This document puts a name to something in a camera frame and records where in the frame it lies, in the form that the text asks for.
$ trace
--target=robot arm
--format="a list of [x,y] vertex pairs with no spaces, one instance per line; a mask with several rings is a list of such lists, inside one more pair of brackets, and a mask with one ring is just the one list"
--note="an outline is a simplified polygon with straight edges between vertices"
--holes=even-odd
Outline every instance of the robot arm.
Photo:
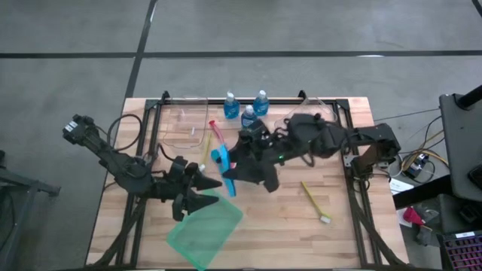
[[239,139],[229,151],[230,161],[237,163],[235,169],[223,174],[225,178],[238,179],[264,186],[269,192],[278,186],[275,164],[301,157],[314,166],[314,157],[328,158],[337,151],[370,145],[359,157],[349,161],[351,173],[356,178],[367,178],[375,163],[391,163],[400,151],[392,129],[384,123],[355,129],[346,129],[325,121],[319,114],[294,114],[285,119],[286,129],[278,128],[271,133],[261,120],[248,129],[239,131]]
[[220,181],[204,176],[196,163],[189,163],[177,156],[169,172],[162,172],[162,177],[151,174],[151,165],[139,157],[119,153],[108,142],[99,137],[99,129],[88,116],[75,115],[63,129],[63,138],[84,146],[99,159],[99,164],[114,176],[114,180],[128,193],[139,198],[160,199],[162,202],[173,200],[172,216],[181,221],[182,213],[188,214],[218,201],[217,197],[196,194],[192,188],[205,190],[219,187]]

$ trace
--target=metal stand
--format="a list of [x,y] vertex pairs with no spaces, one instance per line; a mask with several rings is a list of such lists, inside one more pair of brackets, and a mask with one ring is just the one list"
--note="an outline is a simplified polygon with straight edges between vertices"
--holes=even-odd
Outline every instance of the metal stand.
[[474,103],[482,99],[482,85],[476,87],[471,92],[465,94],[464,96],[459,94],[454,94],[455,103],[464,110],[471,110]]
[[32,180],[9,172],[2,165],[4,157],[4,151],[0,151],[0,193],[11,193],[15,191],[25,193],[25,198],[21,206],[11,206],[11,208],[14,208],[13,212],[17,212],[17,215],[15,215],[14,221],[12,221],[11,233],[5,240],[5,246],[0,251],[0,271],[11,270],[14,255],[20,241],[20,234],[29,217],[37,192],[42,191],[48,193],[49,196],[58,196],[60,191],[60,187],[54,187],[39,180]]

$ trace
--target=concrete floor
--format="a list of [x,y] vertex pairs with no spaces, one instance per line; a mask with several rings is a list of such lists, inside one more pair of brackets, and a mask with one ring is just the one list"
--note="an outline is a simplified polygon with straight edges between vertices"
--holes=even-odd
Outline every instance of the concrete floor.
[[[0,53],[135,52],[149,0],[5,0]],[[470,0],[165,1],[146,51],[480,50],[482,19]],[[482,56],[144,59],[135,97],[368,96],[375,119],[438,107],[445,93],[480,85]],[[105,170],[62,139],[73,114],[108,127],[121,112],[133,59],[0,59],[0,148],[8,168],[62,186],[39,195],[17,259],[20,270],[82,266]],[[404,150],[437,111],[386,122]],[[433,131],[440,129],[436,124]],[[443,144],[435,148],[445,156]],[[438,165],[437,175],[444,175]],[[410,262],[440,267],[438,249],[411,241]]]

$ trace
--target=green mesh bag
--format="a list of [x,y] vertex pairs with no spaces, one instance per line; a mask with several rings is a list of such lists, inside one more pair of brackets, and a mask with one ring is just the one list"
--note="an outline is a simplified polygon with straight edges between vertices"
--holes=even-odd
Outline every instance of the green mesh bag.
[[213,189],[203,194],[217,196],[219,201],[186,216],[167,236],[167,243],[198,270],[209,266],[243,218],[236,206]]

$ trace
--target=blue water bottle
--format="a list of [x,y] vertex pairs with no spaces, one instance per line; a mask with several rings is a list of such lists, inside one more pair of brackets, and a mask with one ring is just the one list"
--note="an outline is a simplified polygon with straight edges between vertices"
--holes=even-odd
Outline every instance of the blue water bottle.
[[268,112],[270,100],[266,96],[266,92],[264,90],[259,91],[258,97],[256,97],[255,102],[253,102],[253,107],[255,114],[259,117],[264,116]]
[[250,126],[251,123],[254,123],[257,119],[258,117],[256,117],[252,105],[247,105],[244,113],[241,115],[241,125],[243,125],[243,128]]
[[224,116],[227,119],[234,119],[239,115],[239,102],[234,98],[234,94],[227,93],[227,97],[224,100]]

